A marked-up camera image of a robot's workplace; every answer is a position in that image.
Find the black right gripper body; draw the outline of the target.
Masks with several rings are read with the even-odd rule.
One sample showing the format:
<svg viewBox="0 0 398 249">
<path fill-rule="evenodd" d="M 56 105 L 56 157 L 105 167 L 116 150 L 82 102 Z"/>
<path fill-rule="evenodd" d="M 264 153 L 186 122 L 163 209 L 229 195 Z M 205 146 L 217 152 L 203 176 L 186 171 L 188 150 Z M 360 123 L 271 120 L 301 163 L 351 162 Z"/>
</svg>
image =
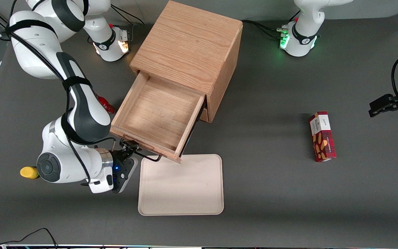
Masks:
<svg viewBox="0 0 398 249">
<path fill-rule="evenodd" d="M 112 151 L 113 157 L 113 193 L 121 193 L 125 190 L 131 176 L 133 175 L 139 160 L 131 151 Z"/>
</svg>

